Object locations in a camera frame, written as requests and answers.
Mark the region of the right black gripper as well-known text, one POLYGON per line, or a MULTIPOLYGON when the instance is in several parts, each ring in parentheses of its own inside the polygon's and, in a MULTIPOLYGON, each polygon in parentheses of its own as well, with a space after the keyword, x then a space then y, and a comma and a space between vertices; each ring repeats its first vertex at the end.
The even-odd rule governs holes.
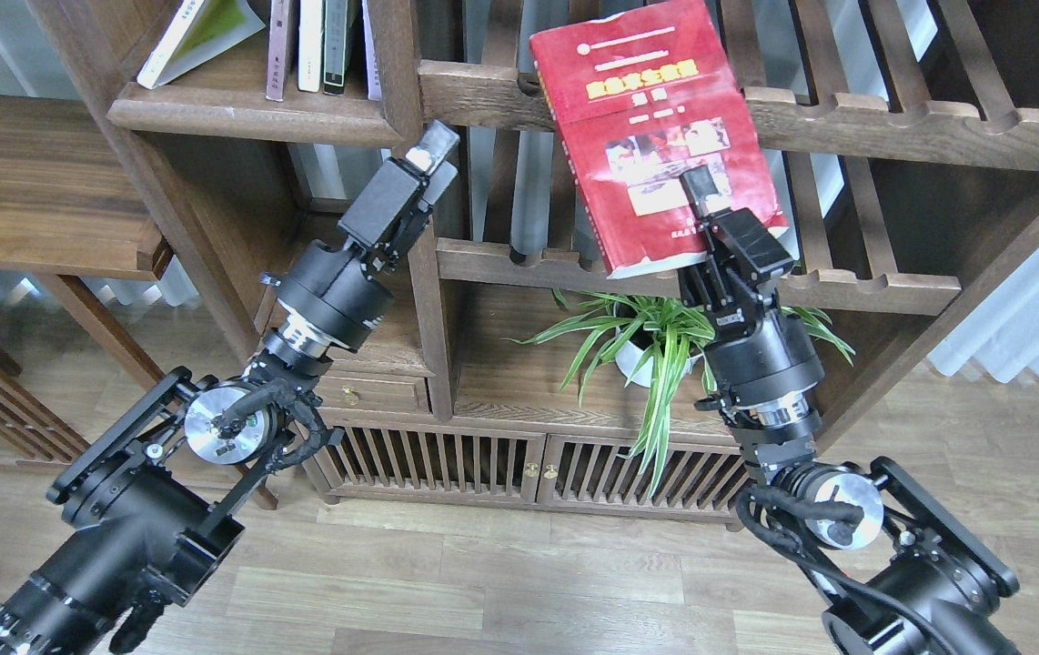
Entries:
POLYGON ((716 341, 751 336, 776 310, 778 278, 795 260, 750 210, 724 210, 709 167, 691 167, 680 182, 697 218, 705 254, 680 269, 681 302, 705 315, 716 341))

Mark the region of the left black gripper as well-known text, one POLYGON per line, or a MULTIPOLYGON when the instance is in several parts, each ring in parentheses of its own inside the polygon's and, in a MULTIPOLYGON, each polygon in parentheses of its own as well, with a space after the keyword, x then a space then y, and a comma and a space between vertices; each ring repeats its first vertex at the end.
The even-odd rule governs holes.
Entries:
POLYGON ((348 260, 340 270, 373 274, 398 268, 456 177, 456 167, 445 161, 459 141, 456 130, 435 120, 408 150, 408 162, 390 158, 382 163, 339 221, 348 235, 348 260))

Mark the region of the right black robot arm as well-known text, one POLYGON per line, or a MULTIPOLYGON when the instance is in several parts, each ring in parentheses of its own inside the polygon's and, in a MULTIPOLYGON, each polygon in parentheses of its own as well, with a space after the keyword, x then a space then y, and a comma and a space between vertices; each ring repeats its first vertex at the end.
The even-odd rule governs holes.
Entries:
POLYGON ((682 298, 705 311, 715 409, 752 484, 741 523, 805 573, 843 654, 1014 654, 991 625, 1017 576, 893 459, 822 463, 822 418, 806 391, 823 378, 802 319, 776 285, 793 261, 749 210, 731 210, 711 171, 681 175, 705 257, 680 273, 682 298))

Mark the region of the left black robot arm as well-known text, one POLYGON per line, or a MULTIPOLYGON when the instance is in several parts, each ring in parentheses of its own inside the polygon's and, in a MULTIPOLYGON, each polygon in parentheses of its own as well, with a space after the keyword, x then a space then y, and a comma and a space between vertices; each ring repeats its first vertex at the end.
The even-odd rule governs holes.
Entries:
POLYGON ((337 444, 315 388, 329 348, 357 352, 392 294, 391 272, 456 177, 459 137, 432 123, 388 158, 339 220, 344 245, 312 241, 282 277, 286 308, 240 376, 175 368, 76 459, 46 497, 74 531, 0 604, 0 654, 126 654, 184 606, 242 534, 234 514, 270 474, 337 444))

